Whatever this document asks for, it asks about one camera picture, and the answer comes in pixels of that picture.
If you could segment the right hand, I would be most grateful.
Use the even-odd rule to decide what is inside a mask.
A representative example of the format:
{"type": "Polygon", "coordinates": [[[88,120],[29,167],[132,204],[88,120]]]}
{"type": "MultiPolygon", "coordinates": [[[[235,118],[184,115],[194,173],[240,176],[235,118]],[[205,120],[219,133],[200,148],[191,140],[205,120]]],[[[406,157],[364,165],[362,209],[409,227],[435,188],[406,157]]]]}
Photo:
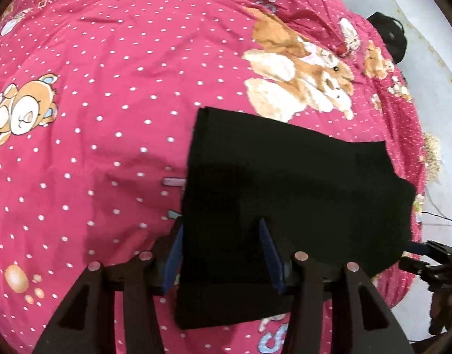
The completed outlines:
{"type": "Polygon", "coordinates": [[[430,308],[430,326],[428,332],[433,335],[439,335],[446,329],[452,328],[452,289],[437,289],[433,292],[430,308]]]}

